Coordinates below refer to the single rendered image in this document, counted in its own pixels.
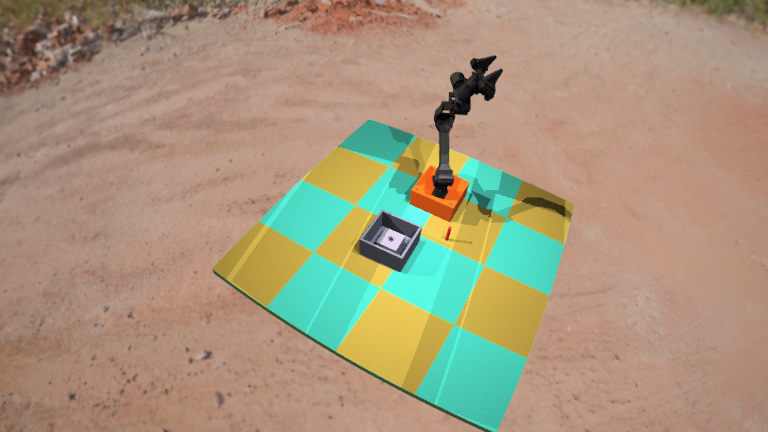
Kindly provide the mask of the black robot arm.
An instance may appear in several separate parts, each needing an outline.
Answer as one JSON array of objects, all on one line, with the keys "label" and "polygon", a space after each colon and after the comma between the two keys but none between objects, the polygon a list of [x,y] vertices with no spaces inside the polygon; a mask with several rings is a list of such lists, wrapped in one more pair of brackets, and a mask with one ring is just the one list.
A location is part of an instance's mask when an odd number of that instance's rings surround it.
[{"label": "black robot arm", "polygon": [[[444,199],[448,193],[447,186],[452,187],[455,178],[449,165],[449,138],[450,129],[453,127],[455,114],[467,115],[470,112],[470,103],[472,94],[463,86],[464,74],[454,72],[450,76],[453,92],[449,92],[449,99],[442,101],[441,106],[437,107],[434,114],[435,127],[439,132],[439,166],[432,176],[433,192],[432,195]],[[455,99],[452,99],[455,97]],[[450,113],[442,113],[443,110],[449,110]]]}]

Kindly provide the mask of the white plate with hole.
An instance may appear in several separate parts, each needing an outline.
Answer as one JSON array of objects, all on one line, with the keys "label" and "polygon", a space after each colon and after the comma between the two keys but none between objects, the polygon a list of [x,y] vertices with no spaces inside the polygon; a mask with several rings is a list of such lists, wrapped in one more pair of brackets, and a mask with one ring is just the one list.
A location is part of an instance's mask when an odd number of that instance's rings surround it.
[{"label": "white plate with hole", "polygon": [[398,254],[405,243],[405,235],[386,228],[376,242],[376,245]]}]

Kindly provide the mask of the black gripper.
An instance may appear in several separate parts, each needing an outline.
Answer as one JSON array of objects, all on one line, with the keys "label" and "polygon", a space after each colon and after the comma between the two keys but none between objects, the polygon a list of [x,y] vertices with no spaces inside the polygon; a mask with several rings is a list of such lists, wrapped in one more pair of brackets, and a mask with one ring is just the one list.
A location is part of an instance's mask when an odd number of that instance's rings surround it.
[{"label": "black gripper", "polygon": [[472,76],[470,76],[468,79],[463,79],[464,88],[470,93],[470,94],[479,94],[477,91],[480,90],[483,92],[487,97],[492,97],[495,95],[496,89],[495,84],[497,80],[500,78],[499,76],[502,74],[503,69],[496,70],[495,72],[492,72],[491,74],[487,74],[487,76],[484,77],[483,74],[488,71],[488,66],[492,64],[493,61],[495,61],[495,58],[497,58],[496,55],[483,57],[481,59],[473,58],[473,60],[470,61],[471,68],[476,71],[476,73],[473,71]]}]

